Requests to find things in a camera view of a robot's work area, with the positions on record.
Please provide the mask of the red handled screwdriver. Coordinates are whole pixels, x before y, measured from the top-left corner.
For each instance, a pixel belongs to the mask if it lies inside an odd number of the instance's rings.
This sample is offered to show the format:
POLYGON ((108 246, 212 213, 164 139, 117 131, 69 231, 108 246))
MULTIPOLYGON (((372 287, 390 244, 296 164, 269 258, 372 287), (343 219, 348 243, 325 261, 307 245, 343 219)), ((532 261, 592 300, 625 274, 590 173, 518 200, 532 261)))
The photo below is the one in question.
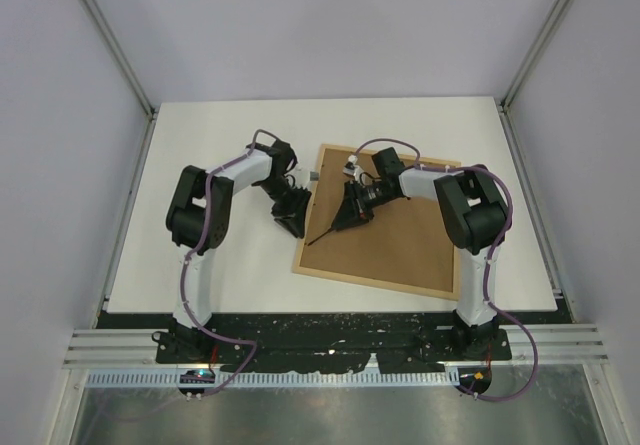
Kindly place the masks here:
POLYGON ((319 236, 317 236, 317 237, 313 238, 312 240, 310 240, 309 242, 307 242, 306 245, 307 246, 312 246, 313 244, 315 244, 316 242, 318 242, 322 238, 326 237, 327 235, 329 235, 333 231, 334 231, 333 228, 329 228, 325 232, 321 233, 319 236))

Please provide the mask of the wooden picture frame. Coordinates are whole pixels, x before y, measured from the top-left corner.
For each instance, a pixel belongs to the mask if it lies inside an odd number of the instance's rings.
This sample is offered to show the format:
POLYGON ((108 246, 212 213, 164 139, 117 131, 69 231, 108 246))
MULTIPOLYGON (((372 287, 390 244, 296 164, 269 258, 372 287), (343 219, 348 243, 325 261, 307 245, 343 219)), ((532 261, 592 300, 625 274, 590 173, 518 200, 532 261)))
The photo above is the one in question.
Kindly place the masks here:
POLYGON ((390 291, 456 300, 460 295, 459 251, 449 240, 439 205, 425 198, 397 199, 374 209, 371 222, 332 232, 343 197, 342 167, 353 147, 323 144, 307 210, 305 239, 292 271, 315 278, 390 291))

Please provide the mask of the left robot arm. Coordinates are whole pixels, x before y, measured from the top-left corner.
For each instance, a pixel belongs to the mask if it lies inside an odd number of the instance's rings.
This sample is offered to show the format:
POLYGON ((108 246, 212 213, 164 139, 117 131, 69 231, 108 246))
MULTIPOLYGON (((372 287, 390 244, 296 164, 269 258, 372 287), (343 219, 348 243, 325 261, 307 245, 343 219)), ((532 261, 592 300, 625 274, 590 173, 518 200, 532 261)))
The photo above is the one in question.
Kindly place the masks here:
POLYGON ((202 328, 213 315, 209 302, 216 249, 226 238, 232 200, 248 187, 259 187, 272 200, 276 224, 296 239, 305 235, 308 183, 295 177, 297 156, 278 138, 271 145, 256 141, 229 162, 202 169, 183 169, 165 225, 172 242, 184 251, 179 302, 169 331, 159 344, 181 352, 189 361, 207 360, 215 338, 202 328))

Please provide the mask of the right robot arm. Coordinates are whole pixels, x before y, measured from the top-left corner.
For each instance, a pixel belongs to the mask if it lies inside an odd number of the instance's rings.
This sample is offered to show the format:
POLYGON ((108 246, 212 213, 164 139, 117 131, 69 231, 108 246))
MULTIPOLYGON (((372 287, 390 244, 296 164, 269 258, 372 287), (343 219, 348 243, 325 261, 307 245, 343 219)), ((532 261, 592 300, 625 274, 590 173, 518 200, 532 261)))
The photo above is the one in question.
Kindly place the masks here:
POLYGON ((499 332, 498 307, 493 303, 495 268, 513 218, 506 186, 483 165, 408 166, 393 147, 373 154, 376 174, 368 180, 358 160, 354 152, 343 167, 348 181, 330 230, 367 224, 376 207, 396 199, 435 200, 446 234, 460 250, 461 289, 453 312, 452 347, 465 359, 484 357, 499 332))

